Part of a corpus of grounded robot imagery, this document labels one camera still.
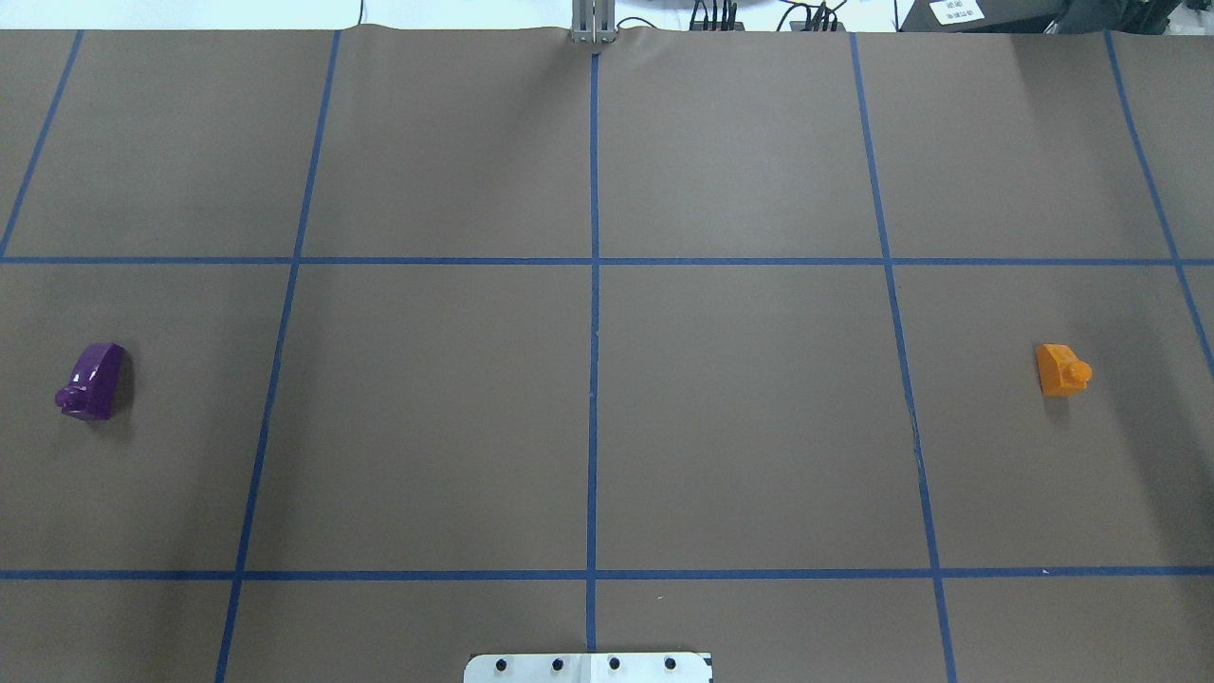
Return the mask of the purple trapezoid block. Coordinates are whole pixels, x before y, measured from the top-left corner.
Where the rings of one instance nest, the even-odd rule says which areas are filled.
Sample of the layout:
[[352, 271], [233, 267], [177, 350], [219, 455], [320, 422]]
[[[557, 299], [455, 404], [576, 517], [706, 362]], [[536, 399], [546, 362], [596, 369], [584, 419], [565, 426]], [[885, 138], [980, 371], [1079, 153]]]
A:
[[69, 380], [55, 394], [59, 412], [83, 422], [108, 422], [114, 412], [125, 355], [126, 351], [120, 345], [87, 345], [78, 357]]

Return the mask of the orange trapezoid block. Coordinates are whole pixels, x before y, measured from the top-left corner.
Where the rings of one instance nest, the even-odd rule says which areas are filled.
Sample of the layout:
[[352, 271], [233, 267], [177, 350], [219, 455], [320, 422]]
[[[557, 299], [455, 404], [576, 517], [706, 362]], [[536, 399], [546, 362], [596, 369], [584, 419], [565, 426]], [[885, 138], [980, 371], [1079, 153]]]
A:
[[1088, 388], [1094, 371], [1068, 345], [1036, 347], [1038, 385], [1044, 397], [1071, 397]]

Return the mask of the black box with label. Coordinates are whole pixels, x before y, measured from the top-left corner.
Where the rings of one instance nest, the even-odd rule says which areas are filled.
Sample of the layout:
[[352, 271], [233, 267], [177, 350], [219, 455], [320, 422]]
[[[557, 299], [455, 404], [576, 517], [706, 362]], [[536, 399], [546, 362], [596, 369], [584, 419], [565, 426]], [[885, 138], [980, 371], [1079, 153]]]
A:
[[914, 1], [898, 33], [1165, 33], [1184, 1]]

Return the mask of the grey metal post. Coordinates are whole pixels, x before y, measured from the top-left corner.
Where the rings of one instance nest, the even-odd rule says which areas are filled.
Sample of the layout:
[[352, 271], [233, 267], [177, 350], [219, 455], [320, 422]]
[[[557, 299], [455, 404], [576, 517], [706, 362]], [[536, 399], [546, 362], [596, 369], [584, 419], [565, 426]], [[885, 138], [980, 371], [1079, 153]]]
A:
[[615, 0], [571, 1], [571, 42], [606, 45], [615, 42]]

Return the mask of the white metal base plate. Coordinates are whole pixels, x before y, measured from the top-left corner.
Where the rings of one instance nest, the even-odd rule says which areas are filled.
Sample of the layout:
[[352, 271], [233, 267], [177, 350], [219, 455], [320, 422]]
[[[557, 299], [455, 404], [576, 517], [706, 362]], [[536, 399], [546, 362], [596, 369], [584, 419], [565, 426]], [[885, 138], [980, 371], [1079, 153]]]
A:
[[486, 654], [464, 682], [711, 682], [711, 655], [694, 651]]

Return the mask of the brown paper table mat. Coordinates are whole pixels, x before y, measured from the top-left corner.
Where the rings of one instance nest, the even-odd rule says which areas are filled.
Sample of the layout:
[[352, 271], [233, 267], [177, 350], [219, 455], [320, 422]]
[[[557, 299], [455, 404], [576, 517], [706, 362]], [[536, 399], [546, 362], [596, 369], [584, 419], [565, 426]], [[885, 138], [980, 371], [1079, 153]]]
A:
[[1212, 679], [1212, 39], [4, 32], [2, 679], [615, 651]]

